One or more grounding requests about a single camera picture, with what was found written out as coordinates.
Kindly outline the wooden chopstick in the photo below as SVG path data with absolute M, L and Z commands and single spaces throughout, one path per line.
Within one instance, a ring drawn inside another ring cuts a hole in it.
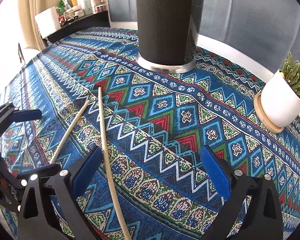
M 123 217 L 123 213 L 121 210 L 121 206 L 119 203 L 119 199 L 117 197 L 116 189 L 115 189 L 115 183 L 113 180 L 113 175 L 111 172 L 111 165 L 110 165 L 110 159 L 109 159 L 109 153 L 108 153 L 108 146 L 107 146 L 107 139 L 106 139 L 106 126 L 104 122 L 104 109 L 103 109 L 103 101 L 102 101 L 102 88 L 98 87 L 98 105 L 99 105 L 99 123 L 100 123 L 100 135 L 101 135 L 101 143 L 102 143 L 102 151 L 104 155 L 104 166 L 106 169 L 106 175 L 108 180 L 108 186 L 111 194 L 111 198 L 113 201 L 113 206 L 117 215 L 117 219 L 119 221 L 119 225 L 122 229 L 123 235 L 125 239 L 131 240 L 131 235 L 129 233 L 129 230 L 127 228 L 125 219 Z
M 61 149 L 62 149 L 63 145 L 65 144 L 67 138 L 69 137 L 70 133 L 72 132 L 72 130 L 76 126 L 77 122 L 81 118 L 82 114 L 84 113 L 84 111 L 87 108 L 87 106 L 89 105 L 89 103 L 90 103 L 90 100 L 87 99 L 86 102 L 84 103 L 84 105 L 79 110 L 79 112 L 76 114 L 76 116 L 73 119 L 72 123 L 70 124 L 70 126 L 68 127 L 66 132 L 64 133 L 61 141 L 59 142 L 59 145 L 57 146 L 57 149 L 56 149 L 55 153 L 53 154 L 52 159 L 50 160 L 49 164 L 53 164 L 56 161 L 57 157 L 59 156 L 59 154 L 61 152 Z

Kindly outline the white paper roll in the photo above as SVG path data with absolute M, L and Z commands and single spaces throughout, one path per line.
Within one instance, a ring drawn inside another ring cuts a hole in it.
M 50 7 L 34 17 L 39 33 L 42 38 L 47 38 L 49 35 L 61 29 L 59 19 L 56 12 L 56 7 Z

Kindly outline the patterned blue tablecloth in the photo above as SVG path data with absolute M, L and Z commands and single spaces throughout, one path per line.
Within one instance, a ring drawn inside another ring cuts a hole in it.
M 283 235 L 300 223 L 300 119 L 268 131 L 253 99 L 264 83 L 203 48 L 184 74 L 160 74 L 135 61 L 134 30 L 89 28 L 50 45 L 1 86 L 0 105 L 39 109 L 40 120 L 12 124 L 0 149 L 13 174 L 46 165 L 86 100 L 90 103 L 57 162 L 69 168 L 101 145 L 98 87 L 121 209 L 132 239 L 199 239 L 224 204 L 199 152 L 246 175 L 268 174 L 279 195 Z

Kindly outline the round wooden coaster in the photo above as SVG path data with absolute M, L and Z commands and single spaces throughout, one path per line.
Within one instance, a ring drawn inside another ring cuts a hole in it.
M 270 132 L 273 132 L 275 134 L 283 131 L 283 127 L 276 126 L 266 116 L 266 114 L 262 108 L 260 92 L 255 94 L 255 96 L 254 96 L 254 109 L 255 109 L 257 117 L 260 119 L 260 121 L 262 122 L 262 124 L 265 126 L 266 129 L 268 129 Z

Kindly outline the beige curtain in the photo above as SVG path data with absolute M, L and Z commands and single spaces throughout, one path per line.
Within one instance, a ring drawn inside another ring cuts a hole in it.
M 57 0 L 18 0 L 19 20 L 26 48 L 38 51 L 45 48 L 34 17 L 56 3 Z

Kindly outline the black side shelf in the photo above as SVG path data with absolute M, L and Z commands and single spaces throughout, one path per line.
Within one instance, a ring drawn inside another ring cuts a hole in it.
M 47 40 L 51 43 L 55 43 L 77 31 L 91 27 L 110 27 L 108 12 L 103 11 L 97 14 L 83 16 L 70 23 L 66 23 L 61 29 L 50 34 Z

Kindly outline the succulent in white pot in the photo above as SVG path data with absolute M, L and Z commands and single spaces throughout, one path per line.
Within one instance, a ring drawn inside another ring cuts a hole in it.
M 276 127 L 291 124 L 300 113 L 300 61 L 288 52 L 261 92 L 261 107 L 266 118 Z

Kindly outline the pale green bottle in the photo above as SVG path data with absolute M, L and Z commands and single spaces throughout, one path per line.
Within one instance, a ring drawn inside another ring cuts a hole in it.
M 85 15 L 90 15 L 93 13 L 90 0 L 83 0 L 83 11 Z

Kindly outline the pink glass jar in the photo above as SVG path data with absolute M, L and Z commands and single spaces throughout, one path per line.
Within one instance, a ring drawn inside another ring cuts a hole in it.
M 108 10 L 107 0 L 90 0 L 93 14 L 98 14 Z

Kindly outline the black cylindrical utensil holder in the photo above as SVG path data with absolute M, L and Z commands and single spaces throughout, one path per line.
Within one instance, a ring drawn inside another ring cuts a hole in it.
M 170 74 L 193 70 L 203 4 L 204 0 L 136 0 L 138 65 Z

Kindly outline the grey upholstered sofa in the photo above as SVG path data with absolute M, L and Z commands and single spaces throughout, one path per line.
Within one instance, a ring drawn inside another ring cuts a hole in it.
M 138 24 L 136 0 L 108 4 L 112 22 Z M 199 35 L 277 70 L 288 52 L 300 61 L 300 0 L 204 0 Z

